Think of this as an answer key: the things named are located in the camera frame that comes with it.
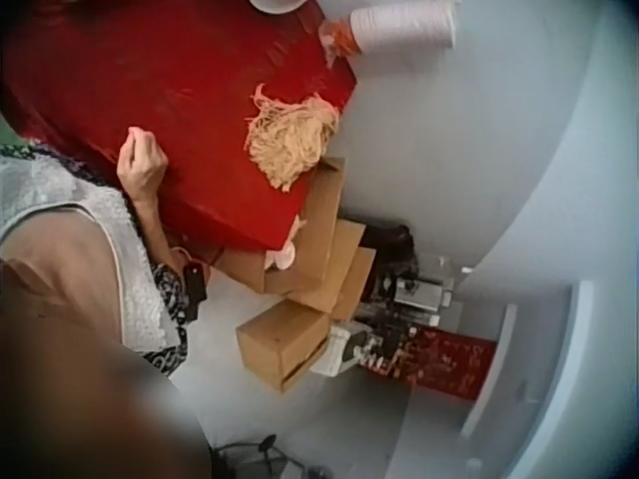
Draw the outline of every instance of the gray floor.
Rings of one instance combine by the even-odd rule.
[[[284,396],[271,391],[244,370],[235,328],[279,300],[216,273],[174,384],[213,444],[277,433],[282,448],[336,478],[384,478],[409,389],[357,369],[337,378],[309,372]]]

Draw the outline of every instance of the black cord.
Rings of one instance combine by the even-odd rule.
[[[276,436],[275,434],[272,434],[270,436],[268,436],[267,438],[265,438],[264,441],[258,443],[258,442],[232,442],[231,444],[226,444],[224,446],[220,446],[217,447],[215,449],[216,452],[222,452],[222,451],[227,451],[229,449],[236,449],[238,447],[256,447],[258,449],[259,452],[261,452],[264,455],[264,462],[267,465],[267,468],[269,470],[269,478],[272,479],[274,476],[274,471],[273,471],[273,459],[271,458],[271,456],[269,455],[269,451],[273,450],[276,451],[281,457],[285,458],[286,460],[288,460],[289,462],[291,462],[294,466],[299,467],[303,474],[307,474],[308,472],[308,468],[307,466],[305,466],[303,463],[301,463],[300,461],[293,459],[291,456],[289,456],[288,454],[286,454],[284,451],[282,451],[282,449],[280,449],[279,447],[277,447],[275,445],[275,442],[277,440],[278,436]]]

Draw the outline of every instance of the cardboard box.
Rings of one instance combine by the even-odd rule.
[[[329,331],[327,314],[287,300],[236,330],[245,367],[279,392],[324,354]]]
[[[355,314],[363,288],[366,286],[368,274],[375,259],[375,250],[359,247],[352,259],[346,279],[341,286],[337,304],[330,313],[330,318],[338,321],[350,321]]]
[[[331,313],[339,299],[339,292],[348,275],[364,228],[365,226],[359,223],[337,220],[323,282],[317,287],[293,291],[287,294],[287,298],[319,311]]]
[[[216,268],[259,293],[285,294],[321,284],[345,177],[343,159],[322,159],[300,217],[306,224],[294,239],[296,260],[286,271],[264,270],[265,253],[226,249]]]

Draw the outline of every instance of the woman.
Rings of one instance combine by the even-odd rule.
[[[158,214],[166,168],[140,128],[120,151],[126,195],[46,146],[0,148],[0,258],[18,278],[0,307],[64,317],[172,373],[187,355],[188,299]]]

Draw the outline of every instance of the white spool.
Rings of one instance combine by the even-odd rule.
[[[362,53],[396,50],[410,45],[452,48],[455,5],[420,1],[360,8],[350,13],[350,27]]]

